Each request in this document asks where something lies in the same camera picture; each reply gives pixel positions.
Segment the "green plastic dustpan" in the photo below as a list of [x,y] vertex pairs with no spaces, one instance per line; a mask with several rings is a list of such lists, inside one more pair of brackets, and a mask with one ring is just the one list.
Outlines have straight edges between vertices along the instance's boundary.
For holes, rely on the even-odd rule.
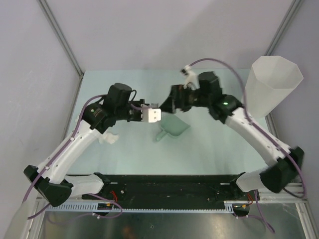
[[180,137],[190,125],[175,115],[165,115],[160,121],[161,132],[155,137],[155,142],[159,142],[165,136],[172,138]]

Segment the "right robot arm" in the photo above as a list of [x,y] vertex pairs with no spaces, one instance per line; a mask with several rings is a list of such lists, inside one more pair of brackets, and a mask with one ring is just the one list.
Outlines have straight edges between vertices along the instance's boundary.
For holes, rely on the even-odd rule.
[[238,99],[222,92],[214,72],[200,73],[196,79],[198,89],[172,85],[160,109],[174,114],[177,110],[187,112],[192,107],[207,108],[214,120],[233,129],[260,154],[267,167],[239,174],[230,187],[230,195],[234,199],[241,200],[255,189],[266,188],[273,193],[284,190],[297,177],[304,151],[300,147],[290,147],[261,128]]

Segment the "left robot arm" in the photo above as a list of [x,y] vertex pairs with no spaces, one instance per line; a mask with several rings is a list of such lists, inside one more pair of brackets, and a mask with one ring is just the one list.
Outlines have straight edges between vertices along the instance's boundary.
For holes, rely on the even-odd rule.
[[125,84],[115,83],[107,94],[88,99],[75,128],[54,152],[38,166],[29,165],[25,168],[24,174],[30,181],[30,187],[22,201],[26,202],[32,189],[36,189],[53,207],[75,196],[107,198],[110,181],[101,173],[68,176],[67,172],[86,148],[102,138],[116,122],[143,120],[142,111],[151,105],[144,99],[136,101],[130,97],[136,92]]

